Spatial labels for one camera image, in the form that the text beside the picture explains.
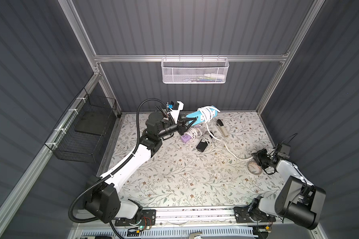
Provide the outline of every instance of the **black cable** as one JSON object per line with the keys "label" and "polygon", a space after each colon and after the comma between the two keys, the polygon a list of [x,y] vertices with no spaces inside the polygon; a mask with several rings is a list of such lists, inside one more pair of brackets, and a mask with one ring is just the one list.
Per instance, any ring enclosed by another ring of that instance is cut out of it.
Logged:
{"label": "black cable", "polygon": [[109,222],[110,227],[112,228],[113,232],[115,233],[116,236],[118,236],[119,239],[124,239],[116,230],[115,227],[112,223],[112,221]]}
{"label": "black cable", "polygon": [[264,238],[263,235],[262,235],[262,232],[259,230],[258,221],[256,222],[256,228],[257,228],[258,232],[261,234],[261,237]]}
{"label": "black cable", "polygon": [[[297,173],[300,175],[300,177],[301,178],[303,178],[305,181],[303,182],[302,180],[302,184],[303,183],[305,183],[306,185],[303,185],[304,186],[304,189],[303,189],[303,192],[302,192],[302,194],[304,194],[305,192],[306,192],[306,190],[307,190],[307,181],[306,181],[306,179],[300,174],[300,172],[295,168],[295,170],[297,171]],[[299,196],[300,195],[300,193],[298,193],[295,197],[294,197],[294,199],[292,199],[292,201],[291,201],[291,203],[290,204],[288,204],[288,206],[287,206],[287,208],[286,208],[286,211],[284,212],[284,214],[283,214],[283,219],[282,219],[282,223],[284,222],[284,217],[286,216],[286,213],[288,213],[288,211],[289,211],[289,207],[291,206],[291,204],[292,204],[292,202],[297,198],[297,196]]]}
{"label": "black cable", "polygon": [[274,172],[268,173],[265,169],[263,169],[263,171],[267,174],[267,175],[273,175],[275,173],[275,168],[274,168]]}
{"label": "black cable", "polygon": [[288,142],[287,142],[287,144],[289,144],[291,141],[292,141],[292,139],[295,137],[295,136],[297,136],[297,134],[298,133],[295,133],[295,134],[293,134],[293,135],[291,135],[291,136],[288,136],[286,139],[284,139],[281,143],[283,143],[284,141],[286,141],[287,139],[289,139],[289,138],[291,138]]}
{"label": "black cable", "polygon": [[168,139],[170,139],[171,137],[173,137],[174,136],[174,134],[172,134],[171,136],[169,136],[169,137],[167,137],[167,138],[163,138],[162,140],[168,140]]}
{"label": "black cable", "polygon": [[107,179],[110,178],[110,175],[115,175],[115,173],[117,173],[122,167],[125,166],[125,164],[127,164],[129,162],[129,160],[134,156],[135,152],[138,149],[138,146],[140,144],[140,123],[139,123],[139,113],[140,113],[140,109],[141,106],[147,102],[147,101],[158,101],[161,104],[165,105],[161,100],[156,99],[156,98],[150,98],[150,99],[146,99],[144,100],[140,106],[137,109],[137,116],[136,116],[136,126],[137,126],[137,142],[136,142],[136,146],[132,152],[132,154],[120,165],[118,166],[115,170],[113,170],[109,175],[105,176],[104,178],[98,180],[96,183],[94,183],[93,185],[91,185],[89,188],[87,188],[85,191],[83,191],[81,194],[79,194],[74,200],[73,202],[70,204],[69,208],[68,208],[68,217],[72,222],[76,222],[76,223],[86,223],[86,222],[91,222],[91,221],[96,221],[98,220],[97,217],[91,217],[91,218],[85,218],[85,219],[80,219],[80,218],[76,218],[73,215],[73,209],[76,205],[76,203],[80,200],[80,198],[82,196],[84,196],[88,191],[90,191],[91,189],[93,189],[94,187],[96,187],[99,184],[102,184],[103,182],[105,182]]}
{"label": "black cable", "polygon": [[169,112],[168,112],[168,118],[169,118],[170,124],[174,125],[175,124],[174,119],[172,117],[172,114],[169,114]]}

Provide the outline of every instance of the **wire mesh basket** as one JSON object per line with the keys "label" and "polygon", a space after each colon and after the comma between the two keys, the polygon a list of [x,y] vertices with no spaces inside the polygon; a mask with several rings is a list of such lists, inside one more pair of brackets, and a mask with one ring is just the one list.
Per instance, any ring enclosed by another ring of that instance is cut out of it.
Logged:
{"label": "wire mesh basket", "polygon": [[116,101],[86,95],[67,122],[58,130],[53,143],[46,143],[60,160],[100,162],[117,119]]}
{"label": "wire mesh basket", "polygon": [[227,58],[163,58],[162,81],[165,84],[222,84],[226,82]]}

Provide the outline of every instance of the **black wire basket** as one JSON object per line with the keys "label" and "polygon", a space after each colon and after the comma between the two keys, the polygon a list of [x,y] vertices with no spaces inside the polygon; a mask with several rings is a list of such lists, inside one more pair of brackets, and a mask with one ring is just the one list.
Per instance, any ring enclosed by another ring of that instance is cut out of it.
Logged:
{"label": "black wire basket", "polygon": [[101,162],[117,119],[116,101],[86,95],[72,110],[53,144],[45,144],[60,160]]}

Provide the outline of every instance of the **white mesh basket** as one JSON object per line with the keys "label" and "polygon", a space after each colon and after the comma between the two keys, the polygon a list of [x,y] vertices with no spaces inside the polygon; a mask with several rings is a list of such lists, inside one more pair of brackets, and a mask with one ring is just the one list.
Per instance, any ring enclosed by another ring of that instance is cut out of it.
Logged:
{"label": "white mesh basket", "polygon": [[222,84],[226,82],[227,58],[163,58],[162,81],[165,84]]}

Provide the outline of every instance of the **white cable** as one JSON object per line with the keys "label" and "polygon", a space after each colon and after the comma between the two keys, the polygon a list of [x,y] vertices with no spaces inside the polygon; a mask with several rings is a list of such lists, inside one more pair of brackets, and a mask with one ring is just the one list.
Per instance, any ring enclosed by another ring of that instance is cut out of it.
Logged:
{"label": "white cable", "polygon": [[213,141],[212,141],[212,138],[210,138],[210,136],[208,136],[206,134],[207,130],[205,130],[205,133],[204,135],[201,136],[201,141],[204,141],[207,143],[207,145],[210,145]]}
{"label": "white cable", "polygon": [[205,107],[202,107],[202,108],[198,108],[197,109],[198,111],[201,112],[201,115],[203,116],[203,118],[205,119],[205,123],[206,123],[206,128],[207,128],[207,131],[209,132],[210,136],[215,138],[216,140],[218,141],[222,141],[224,144],[225,144],[225,147],[226,149],[229,151],[229,153],[231,153],[236,159],[238,160],[250,160],[252,159],[253,157],[249,157],[249,158],[246,158],[246,159],[241,159],[241,158],[238,158],[235,154],[233,154],[229,148],[227,147],[225,141],[223,140],[220,140],[220,139],[217,139],[216,137],[214,137],[213,134],[211,134],[210,130],[209,130],[209,126],[207,125],[208,122],[211,121],[211,119],[213,118],[213,111],[212,110],[216,110],[217,112],[220,112],[219,109],[215,108],[215,107],[212,107],[212,106],[205,106]]}
{"label": "white cable", "polygon": [[184,135],[188,135],[191,137],[190,141],[193,141],[197,136],[202,135],[201,126],[195,125],[189,128],[188,131],[184,133]]}

